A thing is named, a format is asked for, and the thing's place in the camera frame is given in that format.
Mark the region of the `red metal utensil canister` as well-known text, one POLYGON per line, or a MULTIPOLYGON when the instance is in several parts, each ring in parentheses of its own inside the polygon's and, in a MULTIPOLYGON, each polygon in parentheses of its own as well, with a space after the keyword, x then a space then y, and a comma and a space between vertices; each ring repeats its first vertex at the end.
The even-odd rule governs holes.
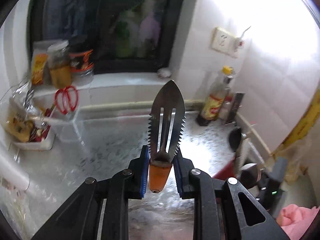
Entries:
POLYGON ((229 161, 217 174, 213 176, 213 179, 226 180, 229 177, 235 177, 234 173, 235 157, 229 161))

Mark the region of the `white dimpled rice paddle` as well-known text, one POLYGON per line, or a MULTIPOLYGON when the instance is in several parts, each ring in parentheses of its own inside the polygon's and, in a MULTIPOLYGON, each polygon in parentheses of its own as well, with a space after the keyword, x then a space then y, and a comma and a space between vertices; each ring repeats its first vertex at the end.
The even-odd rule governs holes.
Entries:
POLYGON ((249 143, 250 139, 246 138, 242 141, 239 146, 238 155, 236 159, 236 175, 240 174, 241 168, 244 166, 247 156, 249 154, 249 143))

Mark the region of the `black plastic ladle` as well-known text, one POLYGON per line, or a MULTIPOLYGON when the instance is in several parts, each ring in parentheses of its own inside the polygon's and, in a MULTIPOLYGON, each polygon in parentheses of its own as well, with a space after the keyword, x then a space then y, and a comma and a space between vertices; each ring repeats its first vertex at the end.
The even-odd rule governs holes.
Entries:
POLYGON ((228 142, 233 152, 236 152, 236 150, 239 148, 241 141, 242 141, 242 128, 237 127, 230 132, 228 137, 228 142))

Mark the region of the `orange handled peeler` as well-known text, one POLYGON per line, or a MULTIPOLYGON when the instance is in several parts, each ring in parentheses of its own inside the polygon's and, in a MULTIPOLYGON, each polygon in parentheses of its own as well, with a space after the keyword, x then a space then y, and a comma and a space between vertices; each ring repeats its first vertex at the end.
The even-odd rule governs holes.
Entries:
POLYGON ((149 189, 160 193, 178 152, 185 123, 185 103, 175 81, 168 81, 157 93, 149 118, 149 189))

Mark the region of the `white MAX plastic spoon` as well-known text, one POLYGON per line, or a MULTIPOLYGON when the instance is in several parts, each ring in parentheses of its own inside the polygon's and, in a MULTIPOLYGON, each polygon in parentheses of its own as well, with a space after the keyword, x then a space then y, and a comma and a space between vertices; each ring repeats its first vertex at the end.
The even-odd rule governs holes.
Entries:
POLYGON ((261 178, 261 171, 256 163, 245 164, 240 170, 239 181, 246 189, 253 188, 261 178))

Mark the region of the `bag of dried noodles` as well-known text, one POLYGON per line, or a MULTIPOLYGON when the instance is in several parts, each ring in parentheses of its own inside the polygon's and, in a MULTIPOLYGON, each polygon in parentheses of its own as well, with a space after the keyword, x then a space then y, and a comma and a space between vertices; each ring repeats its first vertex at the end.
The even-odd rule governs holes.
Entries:
POLYGON ((294 184, 297 179, 306 174, 308 167, 303 165, 303 158, 310 151, 312 146, 311 139, 301 139, 295 141, 290 146, 285 147, 281 144, 274 152, 271 153, 271 157, 274 161, 279 158, 287 160, 287 167, 285 168, 284 180, 288 184, 294 184))

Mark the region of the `pink sleeve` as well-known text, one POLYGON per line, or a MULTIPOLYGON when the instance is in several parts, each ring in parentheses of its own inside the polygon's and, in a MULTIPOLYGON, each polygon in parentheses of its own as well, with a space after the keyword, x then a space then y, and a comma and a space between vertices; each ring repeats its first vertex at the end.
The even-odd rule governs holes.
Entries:
POLYGON ((290 239, 300 239, 309 228, 316 215, 319 207, 300 207, 290 204, 281 209, 276 222, 289 236, 290 239))

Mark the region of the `white tray with packets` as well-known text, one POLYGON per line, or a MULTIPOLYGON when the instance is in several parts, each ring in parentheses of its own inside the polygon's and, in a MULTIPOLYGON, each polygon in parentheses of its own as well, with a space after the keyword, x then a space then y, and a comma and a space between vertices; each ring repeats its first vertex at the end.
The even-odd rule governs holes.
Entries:
POLYGON ((10 142, 23 151, 48 151, 52 149, 55 134, 49 125, 37 125, 27 120, 25 113, 13 102, 8 102, 3 110, 2 127, 10 142))

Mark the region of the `crumpled tissue on sill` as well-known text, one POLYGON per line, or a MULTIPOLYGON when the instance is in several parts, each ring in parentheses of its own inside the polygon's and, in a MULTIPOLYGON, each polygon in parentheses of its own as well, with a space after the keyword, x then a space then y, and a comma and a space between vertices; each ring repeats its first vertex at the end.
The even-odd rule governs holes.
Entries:
POLYGON ((157 71, 157 75, 161 79, 168 79, 172 76, 172 72, 169 68, 161 68, 157 71))

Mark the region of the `jar with black label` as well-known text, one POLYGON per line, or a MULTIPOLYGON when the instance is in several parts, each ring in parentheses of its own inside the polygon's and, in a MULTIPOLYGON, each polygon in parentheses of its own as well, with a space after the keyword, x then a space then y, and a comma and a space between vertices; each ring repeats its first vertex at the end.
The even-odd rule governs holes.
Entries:
POLYGON ((69 41, 69 58, 72 83, 75 86, 85 86, 93 80, 94 63, 93 48, 87 35, 75 36, 69 41))

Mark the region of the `jar with yellow contents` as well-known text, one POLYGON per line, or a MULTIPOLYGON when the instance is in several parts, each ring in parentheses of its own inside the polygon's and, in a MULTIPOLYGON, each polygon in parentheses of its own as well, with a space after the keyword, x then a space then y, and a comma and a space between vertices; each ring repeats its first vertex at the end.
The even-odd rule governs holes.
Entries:
POLYGON ((61 40, 47 49, 50 77, 52 85, 57 89, 63 89, 72 84, 68 46, 68 40, 61 40))

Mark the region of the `yellow snack packet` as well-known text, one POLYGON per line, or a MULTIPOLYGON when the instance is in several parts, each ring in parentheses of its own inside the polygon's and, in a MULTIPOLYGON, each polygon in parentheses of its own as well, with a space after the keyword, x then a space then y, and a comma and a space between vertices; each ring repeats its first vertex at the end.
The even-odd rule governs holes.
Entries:
POLYGON ((35 52, 31 62, 31 83, 33 86, 43 84, 44 68, 48 55, 43 52, 35 52))

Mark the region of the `smartphone leaning on wall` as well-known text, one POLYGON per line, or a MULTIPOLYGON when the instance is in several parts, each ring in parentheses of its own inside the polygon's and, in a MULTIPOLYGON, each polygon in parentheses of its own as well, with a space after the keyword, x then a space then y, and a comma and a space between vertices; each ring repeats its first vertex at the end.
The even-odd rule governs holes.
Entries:
POLYGON ((235 117, 238 112, 238 109, 241 107, 242 100, 245 96, 245 93, 235 93, 233 96, 233 101, 229 108, 227 118, 225 119, 225 125, 235 122, 235 117))

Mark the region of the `red handled scissors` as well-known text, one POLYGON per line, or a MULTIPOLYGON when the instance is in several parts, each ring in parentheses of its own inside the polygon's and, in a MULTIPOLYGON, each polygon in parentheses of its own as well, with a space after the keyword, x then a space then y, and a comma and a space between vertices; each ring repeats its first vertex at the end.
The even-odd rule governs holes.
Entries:
POLYGON ((55 92, 54 104, 63 115, 76 111, 79 104, 79 93, 74 86, 67 86, 55 92))

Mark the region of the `white wall socket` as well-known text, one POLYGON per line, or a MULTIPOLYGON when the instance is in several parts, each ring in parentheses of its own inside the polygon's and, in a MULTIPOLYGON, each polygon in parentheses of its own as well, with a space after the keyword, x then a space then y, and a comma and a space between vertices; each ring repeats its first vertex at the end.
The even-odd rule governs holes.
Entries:
POLYGON ((213 33, 211 48, 214 51, 228 54, 231 46, 234 44, 235 37, 223 28, 216 27, 213 33))

